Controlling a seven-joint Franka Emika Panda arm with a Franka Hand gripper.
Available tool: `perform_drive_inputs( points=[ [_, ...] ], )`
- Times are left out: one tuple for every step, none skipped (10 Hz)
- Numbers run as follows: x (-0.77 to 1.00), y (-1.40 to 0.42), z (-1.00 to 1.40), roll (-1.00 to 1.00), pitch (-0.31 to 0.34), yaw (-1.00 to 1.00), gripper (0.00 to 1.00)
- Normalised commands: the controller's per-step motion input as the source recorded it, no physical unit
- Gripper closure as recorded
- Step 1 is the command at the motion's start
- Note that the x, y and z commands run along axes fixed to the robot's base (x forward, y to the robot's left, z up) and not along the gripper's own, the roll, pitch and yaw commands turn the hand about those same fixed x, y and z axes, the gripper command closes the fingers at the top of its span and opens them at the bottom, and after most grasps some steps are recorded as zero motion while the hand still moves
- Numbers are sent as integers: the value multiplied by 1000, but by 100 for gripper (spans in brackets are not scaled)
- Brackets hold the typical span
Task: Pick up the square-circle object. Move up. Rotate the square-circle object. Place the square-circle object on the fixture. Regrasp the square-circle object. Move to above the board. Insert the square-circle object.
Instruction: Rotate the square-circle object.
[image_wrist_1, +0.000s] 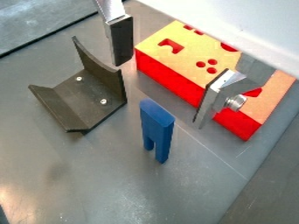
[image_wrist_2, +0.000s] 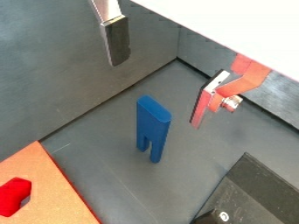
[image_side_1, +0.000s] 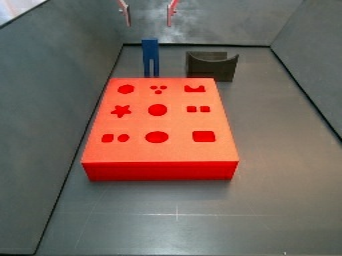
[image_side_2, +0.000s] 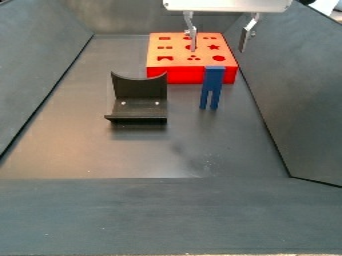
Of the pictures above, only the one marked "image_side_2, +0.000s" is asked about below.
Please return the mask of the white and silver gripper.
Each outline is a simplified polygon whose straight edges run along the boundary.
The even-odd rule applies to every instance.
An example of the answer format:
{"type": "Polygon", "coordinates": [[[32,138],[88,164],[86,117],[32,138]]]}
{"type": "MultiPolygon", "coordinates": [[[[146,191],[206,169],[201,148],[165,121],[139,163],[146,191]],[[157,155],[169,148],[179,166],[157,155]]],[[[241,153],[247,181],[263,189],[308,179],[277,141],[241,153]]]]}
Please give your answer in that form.
{"type": "MultiPolygon", "coordinates": [[[[163,0],[169,11],[185,11],[183,18],[187,25],[185,34],[191,38],[190,50],[197,49],[197,27],[193,24],[193,11],[199,12],[271,12],[287,10],[293,0],[163,0]]],[[[239,51],[245,52],[253,29],[259,21],[261,13],[253,13],[251,20],[242,28],[239,51]]]]}

